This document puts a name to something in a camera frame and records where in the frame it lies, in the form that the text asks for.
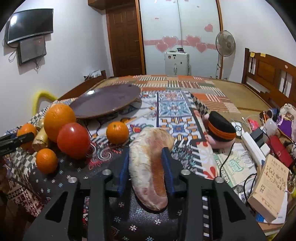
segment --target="bread loaf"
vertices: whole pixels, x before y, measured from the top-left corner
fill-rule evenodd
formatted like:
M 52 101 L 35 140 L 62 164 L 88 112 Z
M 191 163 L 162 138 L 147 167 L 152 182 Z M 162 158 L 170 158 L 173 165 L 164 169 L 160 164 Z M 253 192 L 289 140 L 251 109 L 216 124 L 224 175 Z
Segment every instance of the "bread loaf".
M 129 173 L 134 192 L 147 208 L 159 211 L 168 204 L 161 152 L 171 151 L 174 138 L 159 128 L 146 127 L 130 146 Z

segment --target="metal bolt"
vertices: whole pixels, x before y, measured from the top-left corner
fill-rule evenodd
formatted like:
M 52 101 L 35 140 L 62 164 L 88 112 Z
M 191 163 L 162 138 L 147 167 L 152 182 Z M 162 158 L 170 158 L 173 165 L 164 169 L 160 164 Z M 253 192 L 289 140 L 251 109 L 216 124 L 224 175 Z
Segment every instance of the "metal bolt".
M 181 174 L 182 174 L 182 175 L 185 175 L 185 176 L 188 176 L 188 175 L 190 174 L 190 171 L 189 171 L 188 169 L 183 169 L 183 170 L 181 171 Z
M 107 175 L 110 175 L 111 173 L 112 173 L 112 172 L 111 172 L 110 169 L 105 169 L 105 170 L 102 171 L 102 174 L 103 174 L 103 175 L 106 175 L 106 176 L 107 176 Z
M 77 177 L 70 177 L 69 179 L 68 179 L 68 182 L 69 183 L 76 183 L 77 182 Z
M 222 177 L 215 177 L 215 182 L 217 182 L 217 183 L 223 183 L 224 182 L 224 178 L 222 178 Z

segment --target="yellow handle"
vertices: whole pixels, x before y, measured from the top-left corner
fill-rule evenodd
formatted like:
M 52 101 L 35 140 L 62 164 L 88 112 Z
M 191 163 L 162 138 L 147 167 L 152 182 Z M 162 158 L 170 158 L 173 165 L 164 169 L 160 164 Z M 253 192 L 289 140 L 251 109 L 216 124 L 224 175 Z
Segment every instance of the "yellow handle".
M 38 105 L 38 101 L 39 98 L 41 96 L 46 97 L 47 99 L 51 100 L 51 101 L 55 101 L 57 99 L 56 96 L 54 96 L 53 94 L 49 93 L 48 91 L 39 91 L 35 94 L 35 97 L 33 99 L 33 108 L 32 108 L 32 115 L 35 115 L 38 110 L 37 110 L 37 105 Z

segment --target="white box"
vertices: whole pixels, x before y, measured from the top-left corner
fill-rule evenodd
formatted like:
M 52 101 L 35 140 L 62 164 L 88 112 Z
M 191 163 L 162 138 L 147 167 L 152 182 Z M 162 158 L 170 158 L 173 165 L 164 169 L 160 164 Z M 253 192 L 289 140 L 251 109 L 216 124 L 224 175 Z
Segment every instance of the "white box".
M 167 76 L 189 75 L 189 53 L 171 51 L 165 53 Z

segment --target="pink heart sticker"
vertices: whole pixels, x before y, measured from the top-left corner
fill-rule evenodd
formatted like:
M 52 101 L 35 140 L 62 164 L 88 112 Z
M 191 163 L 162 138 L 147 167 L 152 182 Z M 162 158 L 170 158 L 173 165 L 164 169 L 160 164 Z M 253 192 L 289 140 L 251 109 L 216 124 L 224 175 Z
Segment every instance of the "pink heart sticker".
M 196 44 L 200 42 L 200 37 L 197 37 L 197 36 L 192 37 L 191 35 L 187 35 L 186 41 L 189 43 L 190 46 L 195 47 Z
M 202 52 L 206 51 L 207 45 L 202 44 L 202 43 L 197 43 L 196 48 L 197 48 L 198 51 L 200 51 L 202 53 Z
M 168 36 L 163 36 L 163 42 L 168 45 L 168 47 L 171 49 L 178 43 L 178 38 L 176 36 L 173 37 L 168 37 Z
M 213 32 L 213 25 L 208 24 L 207 26 L 205 26 L 205 30 L 206 30 L 207 32 Z
M 166 43 L 158 42 L 155 46 L 156 46 L 157 50 L 159 50 L 162 53 L 168 49 L 168 44 L 166 44 Z

